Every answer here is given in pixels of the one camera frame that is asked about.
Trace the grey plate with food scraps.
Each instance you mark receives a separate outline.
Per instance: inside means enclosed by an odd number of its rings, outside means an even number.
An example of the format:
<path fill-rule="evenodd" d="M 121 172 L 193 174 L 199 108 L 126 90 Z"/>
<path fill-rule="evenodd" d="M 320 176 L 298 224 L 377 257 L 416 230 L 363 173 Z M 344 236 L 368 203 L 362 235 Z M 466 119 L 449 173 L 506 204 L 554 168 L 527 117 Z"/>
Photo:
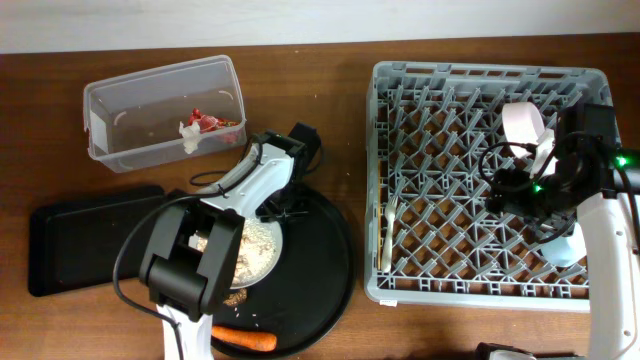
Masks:
<path fill-rule="evenodd" d="M 205 218 L 187 230 L 187 245 L 200 252 L 198 270 L 211 272 L 216 290 L 257 284 L 276 266 L 283 248 L 281 226 L 257 218 Z"/>

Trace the pink bowl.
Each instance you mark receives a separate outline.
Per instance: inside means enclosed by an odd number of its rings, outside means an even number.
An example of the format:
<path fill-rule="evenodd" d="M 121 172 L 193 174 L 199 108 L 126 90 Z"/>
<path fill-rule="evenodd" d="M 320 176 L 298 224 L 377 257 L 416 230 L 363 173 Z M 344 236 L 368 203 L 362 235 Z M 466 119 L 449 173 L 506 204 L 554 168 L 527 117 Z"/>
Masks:
<path fill-rule="evenodd" d="M 517 158 L 534 156 L 535 152 L 528 152 L 525 148 L 515 146 L 515 143 L 538 145 L 538 139 L 545 131 L 538 108 L 530 102 L 509 103 L 503 106 L 501 117 L 511 152 Z"/>

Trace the light blue cup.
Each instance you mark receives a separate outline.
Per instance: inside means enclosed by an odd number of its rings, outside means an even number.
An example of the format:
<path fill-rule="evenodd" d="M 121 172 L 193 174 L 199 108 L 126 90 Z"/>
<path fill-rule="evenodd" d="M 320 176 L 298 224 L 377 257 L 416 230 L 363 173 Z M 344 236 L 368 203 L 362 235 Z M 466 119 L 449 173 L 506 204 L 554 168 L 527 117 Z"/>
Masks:
<path fill-rule="evenodd" d="M 570 235 L 561 236 L 541 246 L 542 256 L 557 267 L 570 267 L 586 256 L 584 235 L 579 224 Z"/>

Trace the white plastic fork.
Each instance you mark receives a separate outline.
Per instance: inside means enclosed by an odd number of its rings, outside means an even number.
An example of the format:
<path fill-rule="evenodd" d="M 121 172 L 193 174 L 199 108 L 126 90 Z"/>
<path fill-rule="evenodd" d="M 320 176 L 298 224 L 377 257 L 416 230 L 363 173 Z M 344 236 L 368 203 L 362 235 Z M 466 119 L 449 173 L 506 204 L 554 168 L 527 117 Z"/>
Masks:
<path fill-rule="evenodd" d="M 381 254 L 381 271 L 383 273 L 389 273 L 392 265 L 392 248 L 393 248 L 393 228 L 396 219 L 397 206 L 399 197 L 393 195 L 384 210 L 384 216 L 387 222 L 387 230 L 385 233 L 385 239 Z"/>

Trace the brown food scrap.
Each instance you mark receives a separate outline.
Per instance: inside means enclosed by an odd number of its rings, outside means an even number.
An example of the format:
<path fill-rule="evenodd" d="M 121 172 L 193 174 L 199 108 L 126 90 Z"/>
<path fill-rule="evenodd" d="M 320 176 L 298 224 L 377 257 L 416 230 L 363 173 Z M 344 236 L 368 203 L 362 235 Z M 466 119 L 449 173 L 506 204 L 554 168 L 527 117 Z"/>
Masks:
<path fill-rule="evenodd" d="M 223 302 L 224 305 L 229 307 L 236 307 L 238 305 L 243 304 L 248 297 L 248 291 L 246 288 L 242 288 L 237 290 L 236 292 L 230 294 Z"/>

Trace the red white wrapper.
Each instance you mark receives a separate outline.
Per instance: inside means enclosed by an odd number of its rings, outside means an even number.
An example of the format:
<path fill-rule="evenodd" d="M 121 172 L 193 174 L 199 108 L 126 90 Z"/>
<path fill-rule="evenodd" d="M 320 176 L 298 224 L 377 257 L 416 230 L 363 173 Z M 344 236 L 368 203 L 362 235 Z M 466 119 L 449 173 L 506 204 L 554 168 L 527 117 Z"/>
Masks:
<path fill-rule="evenodd" d="M 192 154 L 198 149 L 198 144 L 202 140 L 202 136 L 204 134 L 226 130 L 227 128 L 239 125 L 239 122 L 215 117 L 213 115 L 206 115 L 198 108 L 194 108 L 189 116 L 187 125 L 180 123 L 178 132 L 184 139 L 184 151 L 187 154 Z"/>

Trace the orange carrot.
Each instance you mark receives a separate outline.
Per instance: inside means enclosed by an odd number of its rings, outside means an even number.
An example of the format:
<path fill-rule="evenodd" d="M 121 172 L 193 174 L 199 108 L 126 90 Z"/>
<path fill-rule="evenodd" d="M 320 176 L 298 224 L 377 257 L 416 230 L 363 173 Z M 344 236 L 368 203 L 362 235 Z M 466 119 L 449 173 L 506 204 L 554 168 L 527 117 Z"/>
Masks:
<path fill-rule="evenodd" d="M 277 346 L 277 336 L 268 332 L 245 331 L 223 326 L 213 326 L 211 335 L 222 342 L 250 350 L 269 352 Z"/>

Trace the wooden chopstick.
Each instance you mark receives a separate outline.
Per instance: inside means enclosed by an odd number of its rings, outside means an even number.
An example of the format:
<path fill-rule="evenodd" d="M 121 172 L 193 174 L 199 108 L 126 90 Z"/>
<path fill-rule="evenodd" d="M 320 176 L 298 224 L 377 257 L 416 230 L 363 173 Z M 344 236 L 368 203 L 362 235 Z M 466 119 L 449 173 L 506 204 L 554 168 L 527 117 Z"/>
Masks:
<path fill-rule="evenodd" d="M 378 252 L 377 252 L 377 263 L 376 263 L 378 271 L 382 270 L 381 262 L 382 262 L 382 250 L 378 250 Z"/>

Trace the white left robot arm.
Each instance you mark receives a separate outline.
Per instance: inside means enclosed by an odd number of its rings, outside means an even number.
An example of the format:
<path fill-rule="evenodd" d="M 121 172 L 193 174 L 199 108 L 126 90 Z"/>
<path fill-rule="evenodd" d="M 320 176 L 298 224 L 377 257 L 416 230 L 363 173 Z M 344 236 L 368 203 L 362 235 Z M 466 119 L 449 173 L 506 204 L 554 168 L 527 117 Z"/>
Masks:
<path fill-rule="evenodd" d="M 229 292 L 247 219 L 301 180 L 321 148 L 317 130 L 298 123 L 287 135 L 253 135 L 244 158 L 196 194 L 173 198 L 135 226 L 153 225 L 138 278 L 153 308 L 116 295 L 161 320 L 167 359 L 210 359 L 213 314 Z"/>

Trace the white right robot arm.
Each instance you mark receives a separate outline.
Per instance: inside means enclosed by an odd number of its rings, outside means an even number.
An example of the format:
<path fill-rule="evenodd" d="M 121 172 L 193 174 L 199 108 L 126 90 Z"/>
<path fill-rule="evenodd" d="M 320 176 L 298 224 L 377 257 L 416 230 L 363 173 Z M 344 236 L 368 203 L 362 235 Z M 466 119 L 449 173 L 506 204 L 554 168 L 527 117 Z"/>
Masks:
<path fill-rule="evenodd" d="M 591 359 L 639 356 L 639 153 L 625 149 L 611 106 L 578 104 L 544 126 L 530 102 L 502 108 L 503 147 L 532 155 L 528 170 L 499 169 L 483 179 L 491 213 L 510 213 L 535 226 L 564 224 L 551 243 L 581 230 L 589 272 Z"/>

